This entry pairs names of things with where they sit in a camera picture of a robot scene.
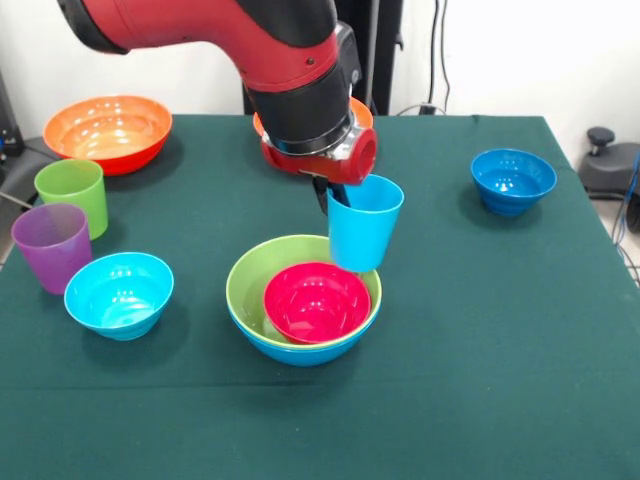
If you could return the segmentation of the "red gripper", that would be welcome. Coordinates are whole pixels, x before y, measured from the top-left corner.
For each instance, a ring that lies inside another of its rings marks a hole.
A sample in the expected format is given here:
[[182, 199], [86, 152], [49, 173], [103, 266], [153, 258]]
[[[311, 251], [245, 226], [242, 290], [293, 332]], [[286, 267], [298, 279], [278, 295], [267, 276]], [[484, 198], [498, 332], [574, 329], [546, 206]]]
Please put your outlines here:
[[267, 162], [291, 174], [308, 174], [324, 215], [328, 214], [328, 181], [331, 201], [351, 207], [347, 185], [359, 185], [375, 165], [377, 134], [372, 128], [354, 127], [345, 140], [328, 152], [311, 156], [291, 156], [278, 151], [266, 132], [261, 138], [261, 149]]

